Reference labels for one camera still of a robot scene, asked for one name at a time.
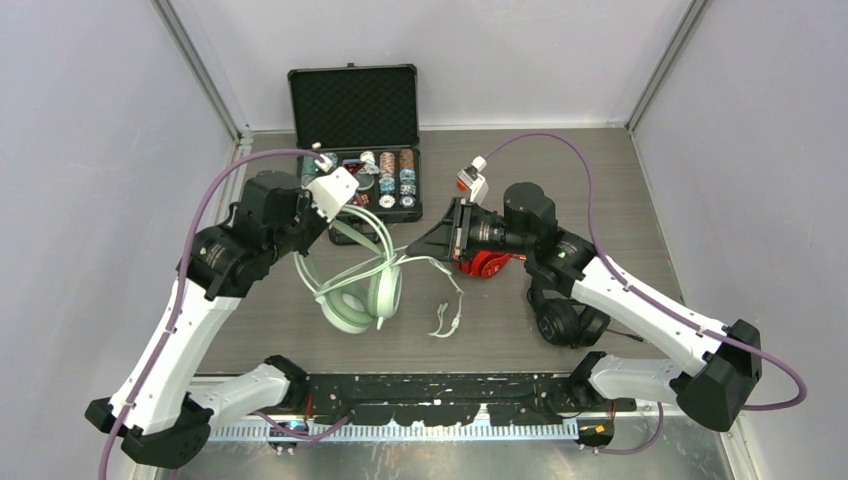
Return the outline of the red headphones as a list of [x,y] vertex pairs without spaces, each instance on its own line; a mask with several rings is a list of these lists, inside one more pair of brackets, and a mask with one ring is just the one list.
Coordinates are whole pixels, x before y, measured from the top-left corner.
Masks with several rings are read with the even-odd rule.
[[503,270],[512,258],[511,254],[480,251],[471,260],[457,263],[456,268],[468,276],[489,279]]

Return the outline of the mint green headphones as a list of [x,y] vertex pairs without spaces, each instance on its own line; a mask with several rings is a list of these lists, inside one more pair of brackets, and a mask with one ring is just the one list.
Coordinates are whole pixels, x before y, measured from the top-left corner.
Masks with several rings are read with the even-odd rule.
[[378,239],[367,239],[346,223],[336,220],[335,230],[367,248],[375,257],[328,279],[318,278],[317,267],[309,257],[294,256],[297,273],[326,320],[338,330],[360,334],[371,326],[380,328],[395,315],[402,289],[401,267],[387,227],[376,215],[359,206],[345,206],[351,214],[372,227]]

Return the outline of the black blue headphones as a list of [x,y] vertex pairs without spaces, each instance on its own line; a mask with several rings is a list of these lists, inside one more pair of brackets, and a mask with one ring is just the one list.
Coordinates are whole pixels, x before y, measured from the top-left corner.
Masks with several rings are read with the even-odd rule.
[[571,298],[547,298],[545,291],[532,283],[526,299],[533,310],[537,330],[551,345],[571,349],[594,346],[604,333],[622,335],[646,343],[643,337],[609,330],[611,317],[600,310]]

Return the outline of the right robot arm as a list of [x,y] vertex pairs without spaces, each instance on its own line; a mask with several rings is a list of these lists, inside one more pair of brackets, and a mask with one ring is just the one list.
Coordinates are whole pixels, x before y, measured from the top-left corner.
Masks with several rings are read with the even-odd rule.
[[453,198],[442,219],[406,251],[449,263],[477,251],[517,254],[534,289],[609,316],[666,354],[650,360],[588,353],[567,383],[584,410],[620,398],[673,404],[701,426],[726,432],[762,377],[753,353],[761,345],[756,327],[698,314],[634,278],[559,226],[555,203],[534,183],[509,186],[502,213]]

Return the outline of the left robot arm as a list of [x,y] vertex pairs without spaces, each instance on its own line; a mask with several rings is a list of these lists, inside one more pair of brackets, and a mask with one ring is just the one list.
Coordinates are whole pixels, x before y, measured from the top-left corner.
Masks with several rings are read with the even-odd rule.
[[251,287],[284,256],[306,252],[351,194],[350,183],[337,175],[307,186],[273,171],[248,180],[228,217],[194,234],[141,358],[115,394],[90,402],[86,419],[119,440],[134,462],[176,470],[213,432],[248,414],[266,407],[298,412],[309,395],[307,374],[281,355],[211,388],[189,386]]

